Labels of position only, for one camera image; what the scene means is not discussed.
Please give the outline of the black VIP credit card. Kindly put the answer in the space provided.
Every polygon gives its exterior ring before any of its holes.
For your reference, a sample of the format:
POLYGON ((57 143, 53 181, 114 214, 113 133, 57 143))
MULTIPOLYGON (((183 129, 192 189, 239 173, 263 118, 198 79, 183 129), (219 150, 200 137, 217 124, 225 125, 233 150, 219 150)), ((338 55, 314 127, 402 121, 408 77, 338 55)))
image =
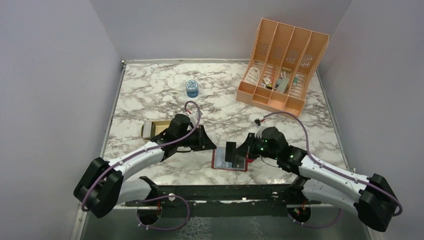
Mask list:
POLYGON ((247 167, 246 158, 240 155, 236 155, 233 162, 231 163, 231 167, 236 170, 245 170, 247 167))

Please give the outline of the red leather card holder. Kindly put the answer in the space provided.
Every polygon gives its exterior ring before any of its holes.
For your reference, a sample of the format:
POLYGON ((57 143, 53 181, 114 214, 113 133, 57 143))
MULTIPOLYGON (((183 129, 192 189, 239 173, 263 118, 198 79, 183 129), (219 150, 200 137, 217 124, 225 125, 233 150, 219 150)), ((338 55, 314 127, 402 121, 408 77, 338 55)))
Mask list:
POLYGON ((212 159, 211 159, 211 168, 217 170, 227 170, 227 171, 248 171, 249 161, 246 158, 243 158, 239 155, 235 156, 234 161, 225 161, 226 148, 218 147, 213 150, 212 159))

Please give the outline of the beige oval tray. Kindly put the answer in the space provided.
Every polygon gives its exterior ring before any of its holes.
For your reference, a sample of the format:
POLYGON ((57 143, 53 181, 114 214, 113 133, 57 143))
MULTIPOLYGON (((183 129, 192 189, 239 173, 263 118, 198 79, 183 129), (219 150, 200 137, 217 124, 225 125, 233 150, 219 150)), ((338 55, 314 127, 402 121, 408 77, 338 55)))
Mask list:
POLYGON ((158 120, 158 121, 152 121, 156 125, 155 134, 158 135, 165 129, 167 129, 171 123, 170 120, 158 120))

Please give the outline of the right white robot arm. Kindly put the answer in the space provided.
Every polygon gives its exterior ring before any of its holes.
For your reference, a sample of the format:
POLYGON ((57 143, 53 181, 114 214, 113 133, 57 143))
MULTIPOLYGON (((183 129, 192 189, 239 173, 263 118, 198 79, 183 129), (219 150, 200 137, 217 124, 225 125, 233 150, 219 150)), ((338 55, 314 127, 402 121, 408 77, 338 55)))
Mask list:
POLYGON ((307 199, 330 204, 351 212, 378 232, 387 230, 399 207, 383 176, 357 174, 317 159, 306 150, 288 144, 276 127, 264 128, 260 136, 249 133, 235 153, 250 160, 273 159, 280 169, 297 175, 300 184, 288 190, 292 202, 300 204, 307 199))

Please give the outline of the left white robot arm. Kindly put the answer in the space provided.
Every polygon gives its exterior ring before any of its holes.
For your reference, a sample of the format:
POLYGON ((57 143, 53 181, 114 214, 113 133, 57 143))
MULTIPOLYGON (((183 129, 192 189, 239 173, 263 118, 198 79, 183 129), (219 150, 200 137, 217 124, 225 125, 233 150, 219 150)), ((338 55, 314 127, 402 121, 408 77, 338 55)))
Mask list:
POLYGON ((193 152, 217 148, 196 117, 177 114, 167 128, 139 149, 111 160, 102 157, 92 160, 73 196, 80 201, 85 212, 91 212, 97 218, 104 217, 116 205, 125 202, 140 200, 144 205, 152 205, 157 200, 157 191, 143 179, 128 179, 168 159, 177 153, 179 147, 193 152))

